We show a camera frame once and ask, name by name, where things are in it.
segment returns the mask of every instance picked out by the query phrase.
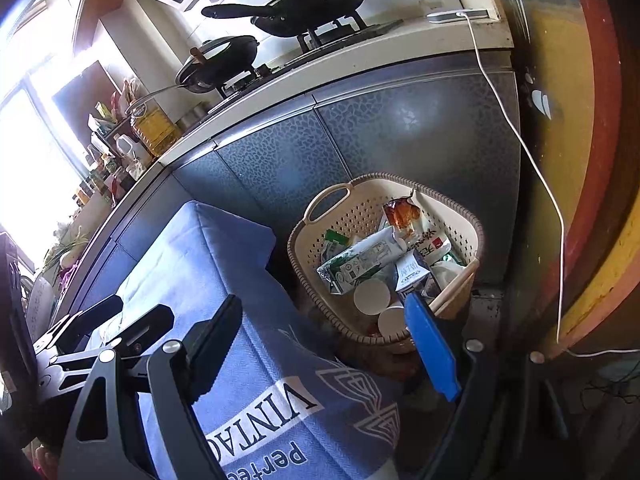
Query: power cord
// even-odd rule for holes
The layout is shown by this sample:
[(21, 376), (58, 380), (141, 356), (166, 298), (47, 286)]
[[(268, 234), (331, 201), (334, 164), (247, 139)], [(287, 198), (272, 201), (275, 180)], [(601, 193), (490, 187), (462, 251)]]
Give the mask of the power cord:
[[(559, 283), (560, 287), (558, 292), (558, 296), (559, 296), (558, 297), (558, 322), (556, 324), (556, 344), (559, 345), (560, 344), (560, 323), (562, 321), (562, 298), (564, 297), (564, 219), (562, 218), (562, 212), (560, 211), (560, 207), (558, 206), (556, 197), (551, 192), (551, 188), (549, 187), (549, 184), (546, 182), (545, 177), (542, 176), (542, 172), (540, 171), (540, 168), (536, 164), (536, 161), (533, 160), (533, 156), (531, 155), (531, 152), (527, 148), (527, 145), (524, 143), (524, 140), (522, 140), (522, 137), (520, 136), (517, 128), (511, 122), (507, 114), (507, 110), (504, 109), (504, 104), (502, 104), (502, 100), (498, 95), (498, 91), (495, 89), (494, 83), (491, 81), (491, 79), (489, 79), (489, 76), (484, 70), (484, 66), (482, 65), (482, 61), (480, 60), (480, 51), (478, 50), (478, 44), (476, 43), (476, 35), (474, 34), (473, 27), (471, 26), (471, 20), (469, 19), (469, 16), (463, 10), (459, 10), (458, 12), (456, 12), (456, 16), (466, 19), (466, 24), (469, 26), (469, 32), (471, 32), (471, 39), (474, 42), (474, 50), (476, 51), (476, 59), (478, 60), (478, 66), (480, 67), (480, 72), (482, 72), (482, 75), (486, 79), (487, 83), (489, 83), (491, 90), (494, 92), (495, 98), (497, 99), (498, 104), (500, 105), (500, 110), (502, 111), (504, 118), (506, 119), (507, 123), (509, 123), (509, 126), (513, 130), (513, 133), (515, 134), (518, 141), (520, 142), (522, 149), (527, 154), (527, 158), (529, 159), (531, 165), (533, 166), (533, 169), (536, 171), (536, 174), (538, 175), (538, 178), (540, 179), (542, 186), (545, 188), (546, 193), (549, 195), (549, 198), (551, 199), (551, 202), (554, 205), (554, 209), (556, 210), (556, 214), (558, 215), (558, 219), (560, 221), (560, 283)], [(631, 354), (635, 352), (640, 352), (640, 348), (629, 349), (629, 350), (613, 350), (613, 349), (602, 350), (600, 352), (594, 352), (592, 354), (577, 354), (575, 352), (572, 352), (568, 348), (563, 349), (563, 351), (569, 355), (572, 355), (573, 357), (597, 357), (603, 354)]]
[(586, 412), (589, 411), (584, 405), (584, 394), (588, 391), (596, 390), (606, 396), (611, 396), (615, 399), (622, 399), (625, 404), (633, 404), (640, 400), (640, 394), (621, 394), (620, 388), (627, 386), (631, 381), (640, 377), (640, 374), (636, 374), (636, 370), (640, 366), (640, 360), (636, 362), (635, 366), (624, 377), (617, 381), (607, 381), (604, 386), (598, 386), (593, 381), (589, 381), (587, 385), (580, 391), (580, 403), (582, 409)]

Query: paper cup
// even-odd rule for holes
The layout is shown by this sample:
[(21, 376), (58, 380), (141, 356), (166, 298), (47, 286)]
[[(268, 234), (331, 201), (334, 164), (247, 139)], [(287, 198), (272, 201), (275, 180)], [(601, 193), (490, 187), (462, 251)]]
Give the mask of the paper cup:
[(353, 292), (353, 303), (367, 316), (376, 316), (385, 310), (391, 301), (391, 293), (385, 282), (371, 279), (362, 282)]
[(402, 332), (405, 328), (404, 307), (399, 301), (380, 313), (378, 330), (384, 337)]

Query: plastic basket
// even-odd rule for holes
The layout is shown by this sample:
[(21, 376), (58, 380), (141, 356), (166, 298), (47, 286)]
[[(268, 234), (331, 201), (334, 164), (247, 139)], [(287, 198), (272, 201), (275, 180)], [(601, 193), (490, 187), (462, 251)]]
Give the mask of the plastic basket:
[[(346, 190), (346, 195), (318, 218), (311, 219), (319, 203), (339, 190)], [(287, 244), (287, 253), (298, 279), (329, 322), (350, 340), (385, 347), (393, 353), (415, 350), (409, 332), (405, 329), (386, 337), (367, 335), (366, 330), (374, 318), (356, 309), (353, 292), (343, 296), (330, 294), (316, 269), (320, 265), (322, 242), (327, 229), (346, 236), (368, 236), (379, 227), (383, 204), (393, 198), (409, 196), (412, 190), (415, 190), (414, 202), (434, 224), (443, 229), (466, 264), (465, 270), (430, 305), (437, 317), (452, 319), (471, 295), (482, 256), (484, 235), (480, 222), (473, 214), (433, 189), (389, 173), (369, 173), (348, 183), (330, 186), (311, 201)]]

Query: cooking oil bottle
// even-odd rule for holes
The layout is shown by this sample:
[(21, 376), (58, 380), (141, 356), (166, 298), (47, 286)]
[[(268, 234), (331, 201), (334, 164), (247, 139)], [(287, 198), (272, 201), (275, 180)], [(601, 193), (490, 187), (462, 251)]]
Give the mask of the cooking oil bottle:
[(155, 100), (147, 101), (133, 110), (131, 126), (154, 156), (161, 156), (182, 135)]

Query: screw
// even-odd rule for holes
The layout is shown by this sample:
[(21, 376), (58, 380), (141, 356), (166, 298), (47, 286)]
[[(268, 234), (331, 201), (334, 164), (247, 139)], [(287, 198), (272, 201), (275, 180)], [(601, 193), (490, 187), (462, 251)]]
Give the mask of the screw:
[(478, 352), (481, 352), (482, 350), (484, 350), (484, 345), (482, 344), (482, 341), (478, 339), (468, 339), (467, 342), (465, 343), (465, 347), (467, 350), (469, 350), (470, 352), (473, 352), (474, 354), (477, 354)]
[(162, 345), (162, 351), (165, 354), (175, 354), (181, 347), (182, 343), (180, 343), (180, 341), (171, 339)]
[(112, 361), (115, 357), (116, 357), (116, 352), (114, 352), (111, 349), (108, 349), (100, 352), (98, 359), (100, 359), (100, 361), (103, 363), (108, 363), (109, 361)]
[(545, 362), (545, 355), (542, 352), (533, 351), (529, 354), (529, 359), (532, 363), (541, 365)]

